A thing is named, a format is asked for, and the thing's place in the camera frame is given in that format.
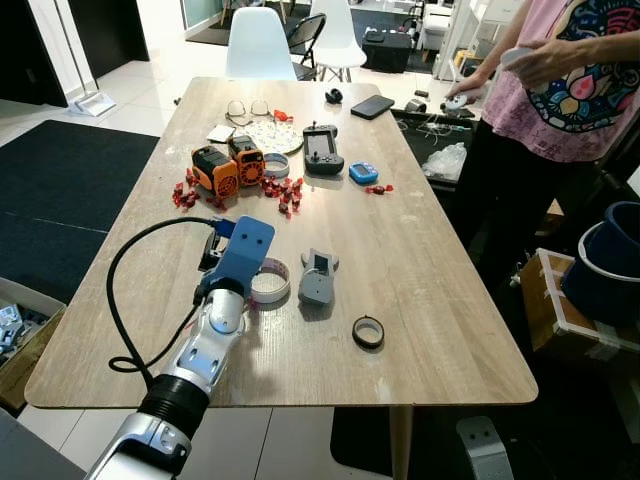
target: black pants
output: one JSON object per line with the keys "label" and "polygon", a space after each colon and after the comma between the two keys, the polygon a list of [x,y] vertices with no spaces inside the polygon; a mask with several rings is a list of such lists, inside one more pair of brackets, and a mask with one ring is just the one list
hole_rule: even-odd
{"label": "black pants", "polygon": [[500,137],[480,120],[460,174],[451,223],[466,249],[487,212],[495,209],[476,265],[489,292],[507,277],[567,178],[580,163],[557,163]]}

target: white chair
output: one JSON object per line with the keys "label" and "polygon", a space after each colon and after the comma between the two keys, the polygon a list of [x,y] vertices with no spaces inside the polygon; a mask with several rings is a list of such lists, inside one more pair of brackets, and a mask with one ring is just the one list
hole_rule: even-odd
{"label": "white chair", "polygon": [[282,24],[272,9],[245,7],[233,16],[227,77],[296,80]]}
{"label": "white chair", "polygon": [[367,55],[356,42],[351,8],[347,0],[313,0],[311,15],[324,13],[327,23],[313,48],[316,63],[322,68],[320,80],[329,69],[340,81],[351,81],[350,68],[360,67]]}

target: eyeglasses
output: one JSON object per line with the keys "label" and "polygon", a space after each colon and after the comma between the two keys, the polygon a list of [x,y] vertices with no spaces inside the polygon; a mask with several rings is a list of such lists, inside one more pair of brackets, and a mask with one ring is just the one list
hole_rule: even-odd
{"label": "eyeglasses", "polygon": [[[254,117],[269,117],[273,119],[273,115],[269,111],[269,105],[264,100],[254,100],[251,104],[250,112]],[[238,127],[246,127],[253,123],[253,120],[249,120],[246,123],[240,123],[236,120],[246,114],[247,110],[244,108],[244,103],[239,100],[232,100],[227,105],[227,113],[225,113],[224,117]]]}

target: black remote controller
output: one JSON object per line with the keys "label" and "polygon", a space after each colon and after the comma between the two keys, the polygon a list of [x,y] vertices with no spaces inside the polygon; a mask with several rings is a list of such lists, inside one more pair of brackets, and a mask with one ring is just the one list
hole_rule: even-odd
{"label": "black remote controller", "polygon": [[344,168],[344,159],[336,153],[334,125],[311,127],[302,131],[304,138],[304,166],[312,175],[336,175]]}

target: hand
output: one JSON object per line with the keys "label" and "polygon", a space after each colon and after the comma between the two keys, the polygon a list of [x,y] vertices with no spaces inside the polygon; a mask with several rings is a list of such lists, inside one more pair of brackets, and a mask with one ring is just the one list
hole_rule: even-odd
{"label": "hand", "polygon": [[557,80],[585,65],[578,42],[557,39],[532,40],[518,46],[533,48],[534,51],[514,60],[504,69],[516,74],[527,89]]}
{"label": "hand", "polygon": [[482,88],[485,83],[487,83],[487,77],[479,74],[478,72],[474,72],[470,77],[467,77],[460,83],[454,85],[451,91],[447,93],[447,98],[453,98],[461,92],[467,92],[476,88]]}

